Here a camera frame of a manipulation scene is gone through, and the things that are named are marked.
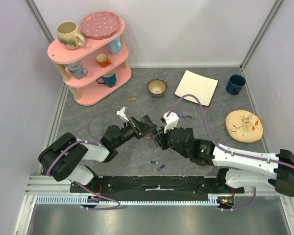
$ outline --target shelf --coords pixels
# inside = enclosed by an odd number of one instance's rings
[[[130,67],[125,69],[123,65],[120,65],[115,68],[115,71],[117,83],[114,87],[107,87],[106,85],[98,84],[95,81],[86,87],[77,88],[77,91],[81,94],[82,98],[80,100],[76,100],[76,102],[85,106],[96,104],[130,80],[132,75]]]
[[[106,53],[109,55],[109,60],[111,60],[111,64],[107,67],[103,68],[101,67],[97,61],[96,56],[100,53]],[[107,47],[104,46],[98,50],[95,51],[95,53],[92,53],[84,58],[81,59],[83,68],[86,68],[88,70],[88,74],[83,77],[82,79],[76,79],[68,68],[66,68],[66,72],[69,75],[70,81],[66,82],[64,81],[68,86],[70,87],[84,87],[88,84],[95,81],[97,78],[103,76],[107,72],[109,72],[111,69],[114,69],[116,66],[123,63],[128,57],[128,48],[126,46],[122,47],[121,51],[118,54],[110,54]]]
[[[120,18],[120,27],[113,36],[101,40],[85,37],[86,45],[77,49],[67,49],[56,39],[48,47],[48,56],[57,64],[73,63],[119,37],[124,32],[124,28],[124,21]]]

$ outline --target small bowl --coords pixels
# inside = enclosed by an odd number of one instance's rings
[[[162,80],[154,79],[148,83],[147,88],[152,96],[160,97],[167,90],[167,85]]]

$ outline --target polka dot plate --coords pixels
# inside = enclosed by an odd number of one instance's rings
[[[96,40],[111,37],[119,26],[119,17],[110,11],[94,12],[85,16],[80,23],[80,28],[86,37]]]

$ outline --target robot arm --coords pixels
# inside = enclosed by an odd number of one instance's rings
[[[240,188],[240,187],[270,187],[283,195],[294,197],[294,170],[269,161],[248,159],[227,153],[216,147],[211,141],[195,139],[192,128],[177,128],[178,116],[165,113],[161,120],[165,126],[160,127],[159,132],[156,125],[152,123],[148,115],[141,121],[133,117],[126,117],[127,108],[122,108],[117,114],[125,121],[123,128],[111,125],[103,135],[101,145],[91,145],[87,142],[77,144],[70,149],[64,157],[51,170],[50,174],[56,181],[70,179],[87,185],[96,177],[96,174],[81,165],[81,160],[96,160],[107,163],[116,155],[119,146],[135,137],[141,139],[147,134],[157,146],[163,150],[171,148],[191,162],[197,165],[225,166],[236,169],[222,168],[219,170],[214,185],[218,188]],[[49,168],[55,158],[72,143],[79,141],[71,133],[66,133],[55,143],[44,150],[39,156],[39,162],[44,168]],[[238,150],[219,144],[223,149],[230,152],[245,153],[264,159],[284,161],[294,165],[294,155],[288,150],[281,150],[280,154],[255,153]]]

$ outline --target mug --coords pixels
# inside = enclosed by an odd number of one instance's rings
[[[226,85],[226,91],[230,94],[238,94],[245,85],[246,80],[240,75],[232,75]]]
[[[107,44],[108,50],[111,54],[118,54],[122,48],[120,37],[112,40]]]
[[[82,63],[80,61],[67,64],[67,68],[76,79],[82,79],[88,74],[88,70],[82,67]]]
[[[105,75],[101,76],[96,80],[99,84],[104,84],[108,87],[114,87],[117,83],[117,77],[114,70],[109,71]]]
[[[80,28],[74,22],[64,22],[57,28],[60,43],[68,49],[76,49],[86,45],[86,40]]]
[[[103,68],[105,68],[111,64],[111,61],[109,60],[109,57],[106,53],[98,54],[96,56],[96,60],[97,60],[98,64]]]

